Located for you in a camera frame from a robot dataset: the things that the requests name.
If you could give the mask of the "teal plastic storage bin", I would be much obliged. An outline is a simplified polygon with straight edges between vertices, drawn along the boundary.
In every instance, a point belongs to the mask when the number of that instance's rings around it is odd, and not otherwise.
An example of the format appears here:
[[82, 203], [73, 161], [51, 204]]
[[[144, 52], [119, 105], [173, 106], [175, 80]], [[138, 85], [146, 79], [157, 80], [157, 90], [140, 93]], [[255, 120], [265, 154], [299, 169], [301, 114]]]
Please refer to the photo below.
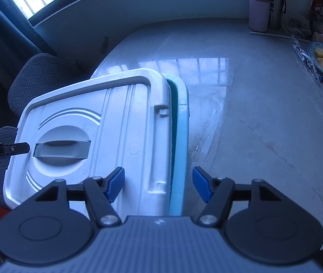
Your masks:
[[181, 216], [188, 173], [189, 93], [184, 81], [173, 74], [163, 75], [171, 90], [171, 193], [169, 215]]

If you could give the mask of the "far grey quilted chair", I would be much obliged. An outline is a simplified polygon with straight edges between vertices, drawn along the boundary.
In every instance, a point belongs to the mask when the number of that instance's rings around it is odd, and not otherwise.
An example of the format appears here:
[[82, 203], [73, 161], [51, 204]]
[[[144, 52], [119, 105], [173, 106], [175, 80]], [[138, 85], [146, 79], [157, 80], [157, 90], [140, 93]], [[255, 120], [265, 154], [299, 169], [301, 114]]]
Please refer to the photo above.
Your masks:
[[51, 54], [31, 57], [21, 68], [8, 91], [11, 111], [20, 116], [32, 99], [73, 84], [81, 76], [77, 65]]

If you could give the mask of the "white plastic bin lid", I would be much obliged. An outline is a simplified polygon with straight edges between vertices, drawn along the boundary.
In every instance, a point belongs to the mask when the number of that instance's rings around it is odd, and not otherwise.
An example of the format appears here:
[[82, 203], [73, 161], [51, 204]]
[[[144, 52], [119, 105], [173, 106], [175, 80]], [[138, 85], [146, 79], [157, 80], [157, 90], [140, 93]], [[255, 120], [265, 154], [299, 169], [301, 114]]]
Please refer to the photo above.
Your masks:
[[166, 216], [171, 192], [171, 91], [158, 72], [140, 68], [92, 78], [36, 97], [21, 114], [3, 183], [9, 208], [55, 179], [80, 184], [125, 171], [113, 203], [121, 218]]

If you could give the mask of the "blue curtain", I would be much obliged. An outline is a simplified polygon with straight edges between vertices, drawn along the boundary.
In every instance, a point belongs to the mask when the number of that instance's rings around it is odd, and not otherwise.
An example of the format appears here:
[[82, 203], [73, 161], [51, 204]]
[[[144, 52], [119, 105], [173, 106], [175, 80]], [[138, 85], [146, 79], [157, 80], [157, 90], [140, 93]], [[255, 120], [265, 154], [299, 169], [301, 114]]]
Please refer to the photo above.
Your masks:
[[0, 69], [16, 76], [34, 55], [56, 52], [41, 37], [13, 0], [0, 0]]

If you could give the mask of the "pink water bottle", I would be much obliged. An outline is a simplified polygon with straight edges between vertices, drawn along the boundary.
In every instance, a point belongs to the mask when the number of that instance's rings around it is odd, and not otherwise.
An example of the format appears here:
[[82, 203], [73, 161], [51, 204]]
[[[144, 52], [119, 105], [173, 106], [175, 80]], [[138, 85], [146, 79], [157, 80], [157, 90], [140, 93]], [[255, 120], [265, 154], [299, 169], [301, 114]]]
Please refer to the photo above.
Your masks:
[[267, 31], [270, 17], [271, 0], [249, 0], [249, 28], [264, 33]]

